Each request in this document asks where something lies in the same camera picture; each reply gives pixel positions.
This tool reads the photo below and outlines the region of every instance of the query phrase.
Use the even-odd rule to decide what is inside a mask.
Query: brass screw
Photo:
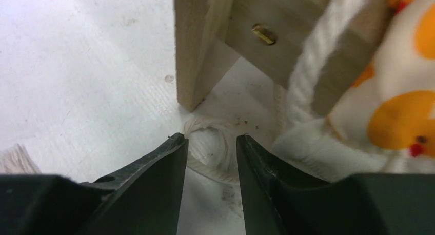
[[[262,24],[255,24],[252,26],[252,33],[261,39],[267,45],[276,43],[276,35],[269,30],[269,28]]]

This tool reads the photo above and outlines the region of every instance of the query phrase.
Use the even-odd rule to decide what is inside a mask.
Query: white table surface
[[[172,0],[0,0],[0,148],[79,182],[140,158],[192,116],[165,80],[174,48]],[[240,59],[196,113],[268,148],[272,105],[272,81]],[[245,234],[238,190],[187,169],[179,234]]]

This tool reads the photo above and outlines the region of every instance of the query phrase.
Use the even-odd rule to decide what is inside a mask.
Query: wooden leg
[[[223,41],[233,0],[174,0],[177,99],[193,111],[240,55]]]

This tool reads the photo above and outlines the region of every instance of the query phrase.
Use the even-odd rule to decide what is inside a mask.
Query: red spot
[[[409,5],[409,3],[404,2],[404,1],[400,1],[399,4],[397,5],[397,8],[396,8],[396,14],[400,13],[408,5]]]
[[[409,148],[409,151],[411,151],[411,156],[412,157],[417,157],[417,156],[423,154],[424,148],[420,144],[413,144]]]

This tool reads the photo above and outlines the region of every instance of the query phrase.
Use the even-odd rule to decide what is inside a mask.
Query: wooden frame
[[[287,86],[304,39],[329,0],[174,0],[177,99],[193,111],[243,56]],[[385,0],[370,0],[325,67],[314,111],[325,115],[370,60],[390,17]],[[267,25],[278,37],[266,45],[252,33]]]

